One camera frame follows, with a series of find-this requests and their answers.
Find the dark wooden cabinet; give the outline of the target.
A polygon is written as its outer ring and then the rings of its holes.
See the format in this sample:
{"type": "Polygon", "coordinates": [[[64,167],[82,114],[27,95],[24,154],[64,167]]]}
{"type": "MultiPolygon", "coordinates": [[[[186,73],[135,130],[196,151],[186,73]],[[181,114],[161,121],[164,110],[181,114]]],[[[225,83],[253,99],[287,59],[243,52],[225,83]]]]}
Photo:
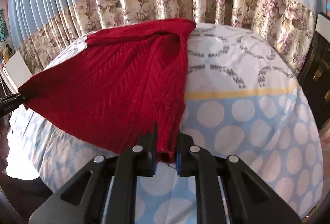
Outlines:
{"type": "Polygon", "coordinates": [[[318,129],[329,120],[329,52],[329,16],[321,12],[317,16],[312,42],[298,75],[318,129]]]}

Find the red knitted sweater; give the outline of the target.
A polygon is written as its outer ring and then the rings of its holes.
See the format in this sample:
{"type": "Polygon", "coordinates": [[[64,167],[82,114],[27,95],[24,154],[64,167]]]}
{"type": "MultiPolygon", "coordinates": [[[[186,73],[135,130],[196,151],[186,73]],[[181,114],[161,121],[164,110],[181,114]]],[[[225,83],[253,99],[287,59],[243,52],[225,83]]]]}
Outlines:
{"type": "Polygon", "coordinates": [[[25,106],[66,133],[114,153],[158,128],[157,157],[174,158],[185,111],[187,41],[182,18],[102,29],[76,56],[19,87],[25,106]]]}

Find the white furniture panel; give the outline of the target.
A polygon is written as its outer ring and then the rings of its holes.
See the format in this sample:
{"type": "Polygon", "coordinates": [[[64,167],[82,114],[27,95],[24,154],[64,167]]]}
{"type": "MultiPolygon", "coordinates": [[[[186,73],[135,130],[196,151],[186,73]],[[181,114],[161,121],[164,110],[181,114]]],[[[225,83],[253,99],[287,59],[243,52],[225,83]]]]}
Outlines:
{"type": "Polygon", "coordinates": [[[28,69],[19,51],[15,52],[8,62],[5,63],[3,71],[15,91],[32,77],[32,73],[28,69]]]}

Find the white patterned bed sheet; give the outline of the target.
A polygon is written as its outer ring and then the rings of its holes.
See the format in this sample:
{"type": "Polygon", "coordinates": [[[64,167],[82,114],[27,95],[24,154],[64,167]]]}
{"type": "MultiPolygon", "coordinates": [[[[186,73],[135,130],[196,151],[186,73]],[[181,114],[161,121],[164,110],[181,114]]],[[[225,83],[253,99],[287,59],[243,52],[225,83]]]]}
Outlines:
{"type": "MultiPolygon", "coordinates": [[[[239,156],[300,217],[320,200],[321,141],[296,76],[257,33],[197,24],[188,44],[186,110],[181,131],[222,158],[239,156]]],[[[112,153],[85,143],[23,107],[13,112],[13,176],[35,172],[53,191],[94,156],[112,153]]]]}

